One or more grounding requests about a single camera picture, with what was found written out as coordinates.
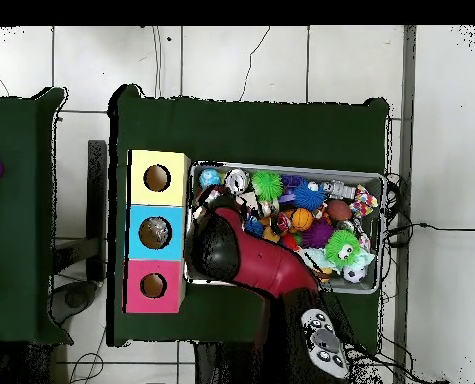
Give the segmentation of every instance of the gray controller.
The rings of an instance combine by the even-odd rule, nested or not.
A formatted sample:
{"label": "gray controller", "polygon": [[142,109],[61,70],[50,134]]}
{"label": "gray controller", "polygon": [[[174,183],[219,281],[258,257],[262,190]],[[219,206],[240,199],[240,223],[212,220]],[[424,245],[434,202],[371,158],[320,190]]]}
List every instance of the gray controller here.
{"label": "gray controller", "polygon": [[329,317],[320,309],[309,309],[301,317],[301,324],[312,363],[336,378],[346,378],[349,368],[342,342]]}

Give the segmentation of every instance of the gray bin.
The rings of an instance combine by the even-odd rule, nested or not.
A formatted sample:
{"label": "gray bin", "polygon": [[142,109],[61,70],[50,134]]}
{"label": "gray bin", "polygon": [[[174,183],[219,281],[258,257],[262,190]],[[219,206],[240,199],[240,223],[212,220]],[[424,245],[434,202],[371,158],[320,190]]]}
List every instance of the gray bin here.
{"label": "gray bin", "polygon": [[[376,258],[369,265],[367,275],[365,279],[360,283],[350,283],[344,280],[343,277],[336,276],[329,282],[324,283],[322,286],[324,289],[333,290],[337,293],[354,293],[354,294],[371,294],[374,293],[381,284],[381,269],[382,269],[382,257],[384,249],[384,234],[386,230],[386,178],[380,174],[364,173],[364,172],[349,172],[349,171],[327,171],[324,169],[309,169],[309,168],[290,168],[290,167],[278,167],[278,166],[265,166],[265,165],[246,165],[240,163],[228,163],[228,162],[209,162],[198,161],[193,162],[190,168],[189,179],[190,187],[192,187],[194,199],[200,194],[200,186],[198,184],[198,177],[200,172],[206,168],[217,168],[221,172],[228,172],[232,169],[238,168],[249,173],[253,173],[260,170],[274,171],[280,174],[299,175],[306,178],[308,181],[315,181],[317,183],[329,182],[331,180],[342,181],[346,185],[356,187],[358,184],[364,186],[368,192],[373,195],[378,201],[378,207],[374,208],[374,211],[363,218],[362,227],[367,233],[371,242],[371,253],[376,255]],[[192,224],[192,201],[188,205],[187,213],[187,227],[186,231],[189,231]],[[193,283],[206,283],[207,277],[194,274],[187,271],[185,267],[185,277],[188,281]]]}

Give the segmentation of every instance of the table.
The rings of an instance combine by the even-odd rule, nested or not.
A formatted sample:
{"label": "table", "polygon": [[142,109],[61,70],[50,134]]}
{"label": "table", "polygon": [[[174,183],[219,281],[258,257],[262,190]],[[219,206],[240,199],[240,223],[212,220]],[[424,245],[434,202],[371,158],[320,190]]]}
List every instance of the table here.
{"label": "table", "polygon": [[[147,99],[135,85],[120,87],[109,102],[108,344],[133,340],[253,342],[263,334],[264,300],[241,288],[189,284],[178,314],[124,314],[121,310],[126,154],[164,150],[191,160],[384,172],[388,104],[276,104],[192,98]],[[327,294],[328,313],[345,311],[343,338],[377,350],[380,291]]]}

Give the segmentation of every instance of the round hole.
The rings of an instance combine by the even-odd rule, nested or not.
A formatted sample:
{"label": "round hole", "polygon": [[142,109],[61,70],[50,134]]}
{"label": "round hole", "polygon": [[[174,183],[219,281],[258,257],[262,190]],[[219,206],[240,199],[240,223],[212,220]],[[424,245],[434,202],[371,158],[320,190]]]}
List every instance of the round hole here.
{"label": "round hole", "polygon": [[149,249],[163,249],[171,241],[171,225],[164,218],[150,217],[139,227],[139,240]]}
{"label": "round hole", "polygon": [[148,274],[141,280],[141,293],[152,299],[164,296],[166,287],[166,279],[161,274]]}
{"label": "round hole", "polygon": [[165,166],[153,165],[146,170],[143,181],[148,190],[161,192],[171,184],[171,174]]}

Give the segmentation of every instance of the yellow cube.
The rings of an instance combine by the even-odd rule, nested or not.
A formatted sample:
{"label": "yellow cube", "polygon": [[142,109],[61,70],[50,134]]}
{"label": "yellow cube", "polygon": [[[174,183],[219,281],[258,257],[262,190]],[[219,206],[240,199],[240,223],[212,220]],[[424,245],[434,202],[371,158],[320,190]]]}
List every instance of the yellow cube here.
{"label": "yellow cube", "polygon": [[189,165],[183,153],[131,150],[127,156],[127,166],[131,167],[130,202],[185,206]]}

